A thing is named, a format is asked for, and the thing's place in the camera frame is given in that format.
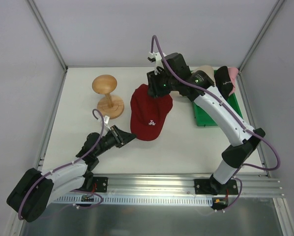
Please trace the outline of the red baseball cap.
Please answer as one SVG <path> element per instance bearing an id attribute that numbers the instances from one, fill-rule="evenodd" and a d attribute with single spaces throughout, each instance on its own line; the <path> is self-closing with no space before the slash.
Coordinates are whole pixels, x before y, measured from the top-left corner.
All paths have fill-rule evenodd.
<path id="1" fill-rule="evenodd" d="M 135 89 L 130 100 L 130 130 L 141 141 L 158 138 L 165 119 L 173 107 L 170 95 L 153 98 L 148 95 L 148 85 L 142 84 Z"/>

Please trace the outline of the cream beige baseball cap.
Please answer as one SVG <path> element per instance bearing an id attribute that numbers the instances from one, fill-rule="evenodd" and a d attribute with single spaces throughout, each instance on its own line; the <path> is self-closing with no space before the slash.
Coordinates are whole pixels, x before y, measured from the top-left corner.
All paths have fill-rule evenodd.
<path id="1" fill-rule="evenodd" d="M 176 74 L 185 82 L 208 89 L 214 86 L 214 81 L 211 79 L 211 73 L 207 73 L 203 70 L 197 70 L 191 72 L 189 66 L 184 66 L 181 70 L 178 70 Z M 188 97 L 190 101 L 194 101 L 198 96 L 205 95 L 205 92 L 187 86 L 174 78 L 174 91 L 178 91 L 180 95 Z"/>

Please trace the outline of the black baseball cap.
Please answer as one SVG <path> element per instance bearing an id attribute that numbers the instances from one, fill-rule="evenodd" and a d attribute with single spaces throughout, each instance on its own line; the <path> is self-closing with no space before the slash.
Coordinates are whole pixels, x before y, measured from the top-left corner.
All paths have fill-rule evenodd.
<path id="1" fill-rule="evenodd" d="M 227 66 L 221 66 L 214 74 L 216 86 L 225 100 L 229 99 L 229 96 L 235 92 L 228 73 Z"/>

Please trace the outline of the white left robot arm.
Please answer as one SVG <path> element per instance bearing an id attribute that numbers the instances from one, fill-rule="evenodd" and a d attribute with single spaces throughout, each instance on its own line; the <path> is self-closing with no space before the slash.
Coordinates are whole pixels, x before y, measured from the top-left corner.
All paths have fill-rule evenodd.
<path id="1" fill-rule="evenodd" d="M 92 171 L 99 164 L 98 157 L 113 147 L 125 146 L 135 138 L 135 134 L 122 131 L 115 125 L 106 135 L 88 134 L 75 160 L 50 170 L 28 169 L 6 203 L 22 220 L 36 220 L 50 203 L 66 193 L 95 190 L 99 184 Z"/>

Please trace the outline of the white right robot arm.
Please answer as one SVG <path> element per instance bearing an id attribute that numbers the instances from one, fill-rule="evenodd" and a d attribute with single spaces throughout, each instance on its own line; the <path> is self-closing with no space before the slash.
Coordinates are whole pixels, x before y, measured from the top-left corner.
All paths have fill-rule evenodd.
<path id="1" fill-rule="evenodd" d="M 191 71 L 180 53 L 163 58 L 159 52 L 150 52 L 148 60 L 155 64 L 154 70 L 147 74 L 148 94 L 151 97 L 179 92 L 201 107 L 228 138 L 230 146 L 222 152 L 220 165 L 209 179 L 199 185 L 199 189 L 206 194 L 223 193 L 231 177 L 254 152 L 265 132 L 247 125 L 228 104 L 215 84 L 211 66 L 205 65 Z"/>

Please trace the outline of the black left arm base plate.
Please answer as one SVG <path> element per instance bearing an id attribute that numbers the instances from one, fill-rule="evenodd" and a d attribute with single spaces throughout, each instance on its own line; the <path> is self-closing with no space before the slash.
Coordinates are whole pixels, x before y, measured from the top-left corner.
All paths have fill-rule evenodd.
<path id="1" fill-rule="evenodd" d="M 91 193 L 106 193 L 108 180 L 109 179 L 107 177 L 88 177 L 85 179 L 85 182 L 80 190 Z"/>

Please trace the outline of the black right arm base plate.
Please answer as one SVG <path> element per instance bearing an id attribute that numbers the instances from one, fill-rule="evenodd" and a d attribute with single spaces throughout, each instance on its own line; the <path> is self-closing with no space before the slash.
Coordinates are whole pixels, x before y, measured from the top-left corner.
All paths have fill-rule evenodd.
<path id="1" fill-rule="evenodd" d="M 194 189 L 196 195 L 237 195 L 238 186 L 234 179 L 228 180 L 225 184 L 220 184 L 212 178 L 194 179 Z"/>

